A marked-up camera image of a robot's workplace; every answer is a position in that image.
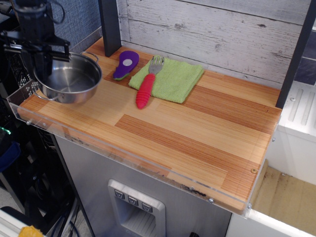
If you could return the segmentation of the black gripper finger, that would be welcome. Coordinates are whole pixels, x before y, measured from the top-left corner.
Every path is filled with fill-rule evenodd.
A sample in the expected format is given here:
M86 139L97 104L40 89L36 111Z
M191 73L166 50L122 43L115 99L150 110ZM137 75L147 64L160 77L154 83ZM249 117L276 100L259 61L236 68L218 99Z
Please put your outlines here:
M37 76L50 76L52 72L52 56L50 55L50 51L35 51L33 57Z
M65 61L69 62L71 60L71 54L69 52L69 41L65 41L62 44L50 44L50 50L47 52L53 59L59 60L59 61ZM53 47L64 47L64 51L56 51L53 49Z

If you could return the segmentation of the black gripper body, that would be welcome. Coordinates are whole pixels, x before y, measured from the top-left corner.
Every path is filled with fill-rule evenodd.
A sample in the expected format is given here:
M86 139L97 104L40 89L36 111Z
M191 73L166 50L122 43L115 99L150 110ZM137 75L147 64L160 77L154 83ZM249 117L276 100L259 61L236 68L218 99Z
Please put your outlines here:
M20 24L20 31L2 31L4 49L9 52L33 54L35 51L49 51L50 44L62 44L67 41L55 35L55 24L62 23L53 18L51 4L55 0L17 0L15 13ZM53 47L64 51L64 47Z

